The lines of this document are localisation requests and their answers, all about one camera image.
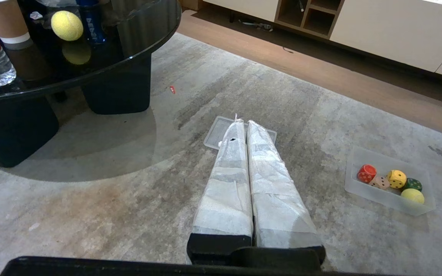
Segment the blue can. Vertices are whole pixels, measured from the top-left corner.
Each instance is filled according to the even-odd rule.
[[[83,22],[86,38],[92,44],[103,44],[107,37],[102,29],[102,14],[98,7],[98,0],[76,0],[79,5],[79,14]]]

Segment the beige dice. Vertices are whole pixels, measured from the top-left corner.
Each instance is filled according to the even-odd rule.
[[[370,181],[369,184],[373,187],[378,187],[381,190],[386,190],[388,187],[390,187],[390,182],[388,182],[388,180],[382,176],[376,176]]]
[[[407,175],[403,173],[403,171],[399,171],[398,169],[393,169],[388,172],[386,178],[390,182],[390,187],[394,189],[400,189],[405,185],[407,181]]]

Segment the small red object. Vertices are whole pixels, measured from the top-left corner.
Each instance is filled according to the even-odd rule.
[[[358,171],[358,179],[364,183],[369,183],[375,176],[376,169],[370,164],[364,164]]]

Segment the green dice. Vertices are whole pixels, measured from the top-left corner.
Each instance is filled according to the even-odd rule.
[[[419,180],[414,178],[407,178],[407,181],[405,182],[405,186],[403,189],[416,189],[422,192],[422,184]]]

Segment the wooden floor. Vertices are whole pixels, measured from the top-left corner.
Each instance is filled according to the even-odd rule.
[[[285,30],[228,22],[210,6],[183,13],[178,32],[442,132],[442,81]]]

